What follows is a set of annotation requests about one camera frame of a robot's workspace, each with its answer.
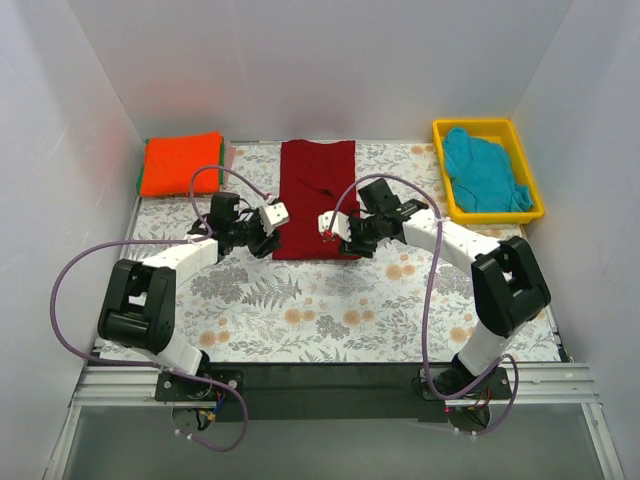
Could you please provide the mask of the dark red t-shirt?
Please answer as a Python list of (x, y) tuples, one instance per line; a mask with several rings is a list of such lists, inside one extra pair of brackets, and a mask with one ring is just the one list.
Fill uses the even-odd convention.
[(289, 222), (279, 228), (276, 261), (348, 260), (339, 244), (322, 239), (318, 217), (334, 209), (355, 181), (356, 142), (316, 143), (290, 140), (281, 145), (279, 198)]

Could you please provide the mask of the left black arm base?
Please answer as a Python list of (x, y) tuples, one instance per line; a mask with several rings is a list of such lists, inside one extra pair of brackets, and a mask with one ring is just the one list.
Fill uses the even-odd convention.
[[(234, 386), (241, 391), (244, 383), (244, 372), (239, 369), (205, 367), (198, 374), (213, 379), (229, 387)], [(225, 396), (226, 390), (213, 386), (208, 382), (185, 379), (166, 371), (158, 375), (154, 399), (159, 402), (212, 402), (219, 396)]]

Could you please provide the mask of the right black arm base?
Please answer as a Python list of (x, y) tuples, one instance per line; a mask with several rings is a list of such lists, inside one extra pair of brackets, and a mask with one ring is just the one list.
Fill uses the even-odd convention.
[(474, 377), (457, 359), (448, 364), (430, 366), (431, 384), (427, 374), (421, 368), (411, 385), (418, 396), (424, 400), (508, 400), (512, 388), (503, 367), (495, 366), (483, 377)]

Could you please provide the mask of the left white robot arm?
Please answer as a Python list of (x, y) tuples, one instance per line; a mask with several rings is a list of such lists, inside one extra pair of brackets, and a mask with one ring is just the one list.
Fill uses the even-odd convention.
[(98, 320), (101, 339), (180, 372), (178, 387), (193, 400), (211, 392), (213, 377), (201, 367), (204, 353), (176, 331), (178, 287), (235, 248), (258, 259), (270, 255), (281, 246), (279, 228), (289, 221), (284, 203), (273, 197), (257, 208), (243, 209), (241, 202), (237, 194), (216, 193), (209, 213), (183, 242), (140, 261), (116, 262)]

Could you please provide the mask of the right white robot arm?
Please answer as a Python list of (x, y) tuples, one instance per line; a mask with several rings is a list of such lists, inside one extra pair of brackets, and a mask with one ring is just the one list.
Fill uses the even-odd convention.
[(497, 240), (447, 220), (429, 198), (403, 202), (389, 175), (367, 175), (347, 188), (358, 193), (364, 217), (339, 209), (318, 218), (319, 233), (339, 237), (344, 255), (370, 258), (379, 242), (396, 240), (429, 251), (472, 282), (478, 324), (434, 386), (442, 395), (475, 397), (489, 384), (507, 346), (551, 302), (551, 293), (529, 243), (520, 236)]

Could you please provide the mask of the folded pink t-shirt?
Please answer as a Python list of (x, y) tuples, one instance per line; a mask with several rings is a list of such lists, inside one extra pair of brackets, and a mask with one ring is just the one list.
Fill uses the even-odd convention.
[(232, 169), (232, 164), (235, 159), (236, 148), (227, 140), (221, 145), (218, 165), (224, 167), (224, 170), (212, 169), (211, 173), (218, 176), (218, 183), (216, 192), (224, 191), (229, 181), (232, 179), (232, 175), (229, 170)]

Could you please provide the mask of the teal t-shirt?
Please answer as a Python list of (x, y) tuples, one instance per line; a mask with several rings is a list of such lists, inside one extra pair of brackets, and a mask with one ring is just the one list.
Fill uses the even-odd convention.
[(465, 213), (524, 213), (534, 205), (516, 181), (511, 159), (499, 144), (455, 127), (443, 142), (445, 167), (455, 202)]

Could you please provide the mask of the yellow plastic bin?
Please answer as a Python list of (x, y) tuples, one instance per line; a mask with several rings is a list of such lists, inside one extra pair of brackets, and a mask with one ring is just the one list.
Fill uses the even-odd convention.
[[(515, 180), (529, 188), (533, 206), (528, 212), (514, 213), (466, 213), (457, 205), (451, 181), (445, 166), (442, 142), (454, 127), (465, 129), (472, 137), (482, 138), (501, 145), (508, 154)], [(453, 221), (469, 224), (517, 224), (525, 225), (541, 218), (545, 213), (538, 186), (525, 154), (520, 136), (512, 121), (500, 117), (439, 118), (432, 122), (433, 145), (437, 152), (441, 176), (446, 192), (446, 205)]]

